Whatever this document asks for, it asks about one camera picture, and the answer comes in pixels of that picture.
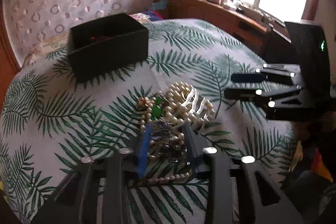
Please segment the wooden headboard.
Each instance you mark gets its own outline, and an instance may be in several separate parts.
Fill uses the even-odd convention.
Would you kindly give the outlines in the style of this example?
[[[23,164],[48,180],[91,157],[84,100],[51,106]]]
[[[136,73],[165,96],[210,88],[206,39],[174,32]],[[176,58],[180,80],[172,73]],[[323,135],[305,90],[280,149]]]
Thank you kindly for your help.
[[[0,1],[0,104],[3,107],[7,89],[21,70],[7,34],[3,15],[3,1]]]

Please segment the palm leaf bedspread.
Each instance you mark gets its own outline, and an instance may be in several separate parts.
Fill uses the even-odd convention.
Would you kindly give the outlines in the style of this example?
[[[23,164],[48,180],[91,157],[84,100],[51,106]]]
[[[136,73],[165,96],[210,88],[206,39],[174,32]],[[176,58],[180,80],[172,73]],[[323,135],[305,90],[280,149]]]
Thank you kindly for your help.
[[[288,122],[268,121],[251,102],[230,101],[233,73],[264,61],[242,42],[199,19],[147,23],[149,55],[79,84],[67,48],[22,69],[1,111],[1,179],[9,207],[30,223],[63,178],[89,156],[111,156],[138,137],[164,95],[163,115],[188,121],[218,151],[253,156],[281,183],[296,141]]]

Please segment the dark blue blanket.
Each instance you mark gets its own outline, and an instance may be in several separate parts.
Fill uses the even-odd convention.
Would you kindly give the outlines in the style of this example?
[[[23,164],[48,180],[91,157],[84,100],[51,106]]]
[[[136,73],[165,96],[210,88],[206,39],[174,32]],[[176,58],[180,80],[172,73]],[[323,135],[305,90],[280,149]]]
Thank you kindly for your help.
[[[150,11],[144,11],[142,13],[146,15],[151,22],[163,20],[163,17],[156,11],[150,10]]]

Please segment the wooden sideboard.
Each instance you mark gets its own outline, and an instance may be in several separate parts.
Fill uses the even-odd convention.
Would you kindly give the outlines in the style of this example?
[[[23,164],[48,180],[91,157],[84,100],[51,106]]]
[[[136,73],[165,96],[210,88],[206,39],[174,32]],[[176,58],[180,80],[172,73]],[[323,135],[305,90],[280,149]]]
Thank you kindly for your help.
[[[165,0],[166,9],[161,12],[165,19],[194,18],[210,24],[229,33],[240,40],[255,53],[271,54],[278,51],[292,50],[290,40],[286,37],[285,28],[278,31],[271,24],[264,26],[236,11],[224,9],[222,6],[205,0]]]

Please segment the dark chain jewelry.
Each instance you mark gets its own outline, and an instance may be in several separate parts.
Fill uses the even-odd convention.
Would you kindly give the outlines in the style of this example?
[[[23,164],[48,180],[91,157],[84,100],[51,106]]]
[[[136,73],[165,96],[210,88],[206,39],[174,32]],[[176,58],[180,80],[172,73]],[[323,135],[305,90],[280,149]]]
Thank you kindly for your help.
[[[163,120],[154,121],[151,124],[148,158],[170,162],[185,161],[187,153],[185,137],[179,129],[180,127]]]

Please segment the black jewelry box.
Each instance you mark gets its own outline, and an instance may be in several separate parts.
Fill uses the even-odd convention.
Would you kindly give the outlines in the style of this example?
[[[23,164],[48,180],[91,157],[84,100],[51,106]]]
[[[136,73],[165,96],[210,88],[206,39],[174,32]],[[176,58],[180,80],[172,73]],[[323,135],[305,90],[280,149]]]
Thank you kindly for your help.
[[[68,35],[67,58],[78,82],[144,61],[149,30],[121,13],[74,26]]]

